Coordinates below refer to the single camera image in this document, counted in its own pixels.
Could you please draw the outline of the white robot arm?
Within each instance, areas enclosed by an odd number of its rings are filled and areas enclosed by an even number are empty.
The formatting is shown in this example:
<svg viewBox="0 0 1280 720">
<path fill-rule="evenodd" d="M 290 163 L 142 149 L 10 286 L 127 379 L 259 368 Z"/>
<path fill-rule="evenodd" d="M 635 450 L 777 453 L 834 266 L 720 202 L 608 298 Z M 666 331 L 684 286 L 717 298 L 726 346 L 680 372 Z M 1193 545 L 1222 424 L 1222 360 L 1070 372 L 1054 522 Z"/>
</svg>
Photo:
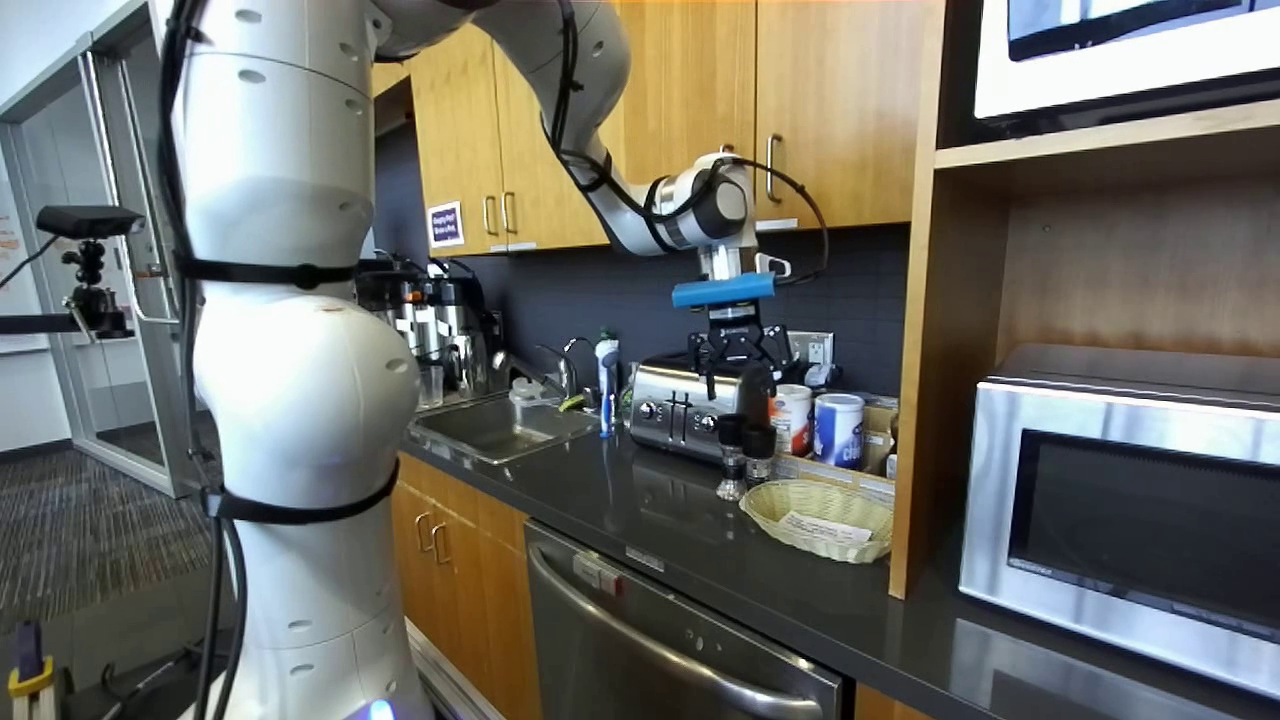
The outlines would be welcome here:
<svg viewBox="0 0 1280 720">
<path fill-rule="evenodd" d="M 385 316 L 423 273 L 371 228 L 371 67 L 474 27 L 540 99 L 540 130 L 608 240 L 691 253 L 674 292 L 726 324 L 777 292 L 746 273 L 734 153 L 629 189 L 601 125 L 629 79 L 613 0 L 147 0 L 161 192 L 174 219 L 192 397 L 211 411 L 216 592 L 229 647 L 182 720 L 433 720 L 392 578 L 395 450 L 419 368 Z"/>
</svg>

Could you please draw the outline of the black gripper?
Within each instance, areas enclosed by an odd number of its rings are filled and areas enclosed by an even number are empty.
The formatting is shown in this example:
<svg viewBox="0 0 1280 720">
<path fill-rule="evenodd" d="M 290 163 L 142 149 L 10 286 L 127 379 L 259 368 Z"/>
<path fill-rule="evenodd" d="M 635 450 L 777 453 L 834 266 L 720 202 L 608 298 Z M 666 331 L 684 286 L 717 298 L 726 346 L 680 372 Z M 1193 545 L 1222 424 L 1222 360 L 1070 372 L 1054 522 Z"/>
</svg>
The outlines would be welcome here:
<svg viewBox="0 0 1280 720">
<path fill-rule="evenodd" d="M 743 372 L 762 364 L 779 372 L 793 360 L 787 331 L 758 321 L 758 304 L 723 304 L 706 311 L 706 329 L 687 339 L 701 372 Z"/>
</svg>

